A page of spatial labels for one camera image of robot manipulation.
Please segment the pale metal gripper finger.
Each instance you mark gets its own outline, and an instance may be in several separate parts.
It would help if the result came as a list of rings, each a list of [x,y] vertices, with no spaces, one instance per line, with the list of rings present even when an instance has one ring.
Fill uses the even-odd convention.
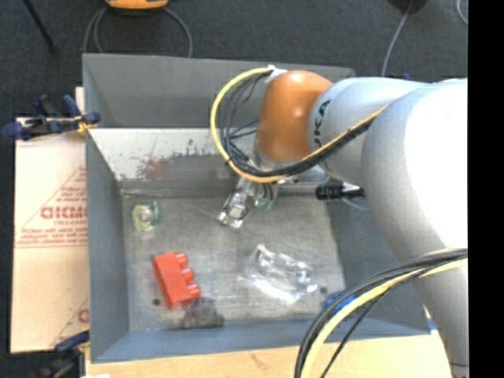
[[[240,228],[250,212],[252,199],[250,196],[233,195],[231,204],[231,227]]]
[[[217,218],[222,224],[233,224],[239,219],[239,194],[231,193],[224,202]]]

